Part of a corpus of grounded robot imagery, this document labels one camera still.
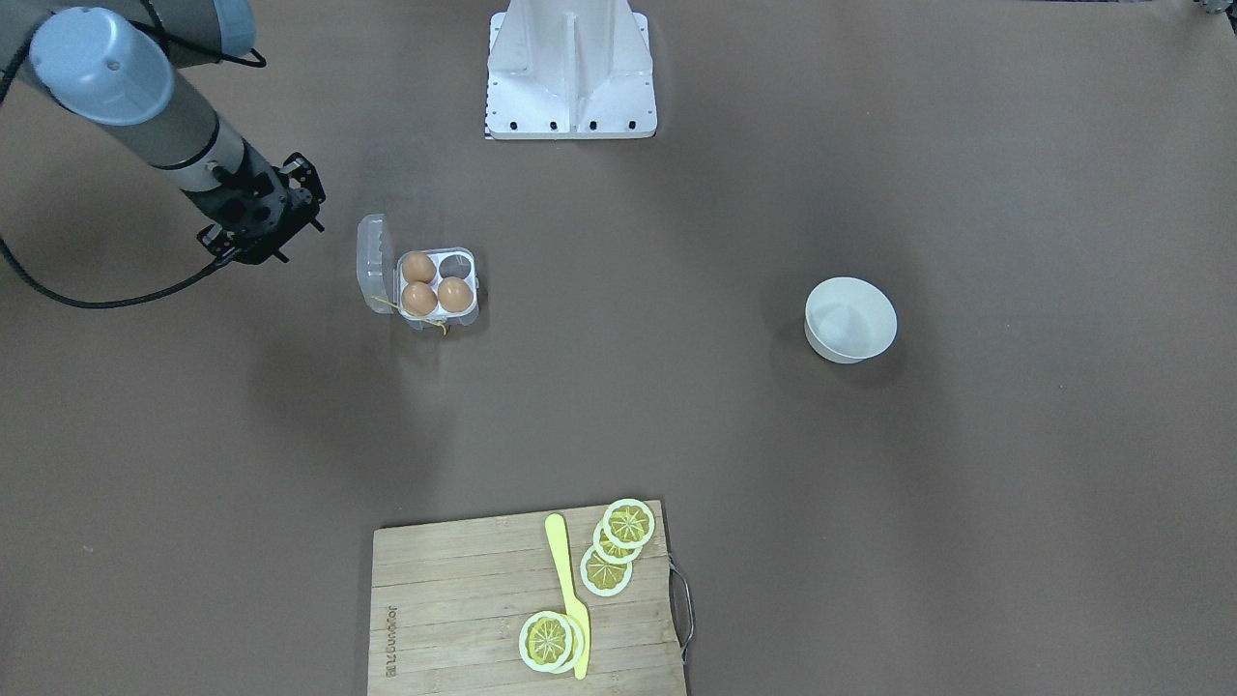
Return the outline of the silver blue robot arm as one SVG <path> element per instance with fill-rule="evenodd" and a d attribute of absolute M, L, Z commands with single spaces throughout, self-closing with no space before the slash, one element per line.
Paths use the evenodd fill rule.
<path fill-rule="evenodd" d="M 163 173 L 212 221 L 199 242 L 242 265 L 282 257 L 324 197 L 303 156 L 270 164 L 183 75 L 242 62 L 255 40 L 247 1 L 2 4 L 2 75 Z"/>

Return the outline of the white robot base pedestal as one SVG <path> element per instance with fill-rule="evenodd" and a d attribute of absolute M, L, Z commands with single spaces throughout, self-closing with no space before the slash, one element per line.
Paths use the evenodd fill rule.
<path fill-rule="evenodd" d="M 627 1 L 512 1 L 489 19 L 482 134 L 649 138 L 658 131 L 649 22 Z"/>

